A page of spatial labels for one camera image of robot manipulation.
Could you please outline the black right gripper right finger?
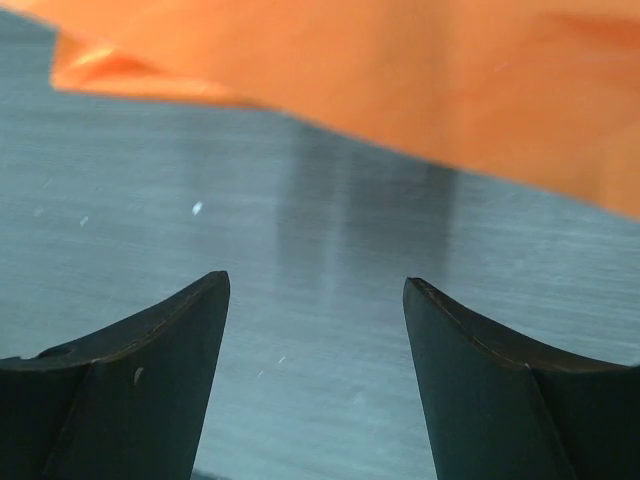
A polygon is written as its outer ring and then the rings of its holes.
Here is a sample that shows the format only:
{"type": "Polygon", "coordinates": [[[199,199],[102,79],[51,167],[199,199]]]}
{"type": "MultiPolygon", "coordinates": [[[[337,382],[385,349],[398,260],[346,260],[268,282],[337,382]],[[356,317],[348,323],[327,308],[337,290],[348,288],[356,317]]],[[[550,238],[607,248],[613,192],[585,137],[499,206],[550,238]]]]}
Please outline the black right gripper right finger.
{"type": "Polygon", "coordinates": [[[544,344],[419,278],[403,308],[439,478],[638,477],[637,367],[544,344]]]}

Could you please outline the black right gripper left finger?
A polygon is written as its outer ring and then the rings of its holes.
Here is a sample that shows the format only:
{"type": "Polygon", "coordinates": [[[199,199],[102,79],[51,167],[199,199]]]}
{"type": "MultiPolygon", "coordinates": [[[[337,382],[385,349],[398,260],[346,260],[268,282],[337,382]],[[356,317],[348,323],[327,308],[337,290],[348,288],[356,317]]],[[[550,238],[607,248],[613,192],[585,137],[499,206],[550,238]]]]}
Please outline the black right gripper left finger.
{"type": "Polygon", "coordinates": [[[227,319],[215,271],[132,316],[1,362],[5,479],[188,479],[227,319]]]}

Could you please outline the orange yellow wrapping paper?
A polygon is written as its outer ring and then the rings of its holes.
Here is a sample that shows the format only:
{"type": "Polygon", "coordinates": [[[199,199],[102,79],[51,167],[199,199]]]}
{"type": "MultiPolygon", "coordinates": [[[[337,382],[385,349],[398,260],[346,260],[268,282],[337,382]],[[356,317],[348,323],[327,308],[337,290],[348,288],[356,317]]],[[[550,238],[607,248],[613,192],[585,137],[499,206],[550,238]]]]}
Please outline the orange yellow wrapping paper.
{"type": "Polygon", "coordinates": [[[54,87],[278,110],[639,214],[635,1],[5,1],[54,87]]]}

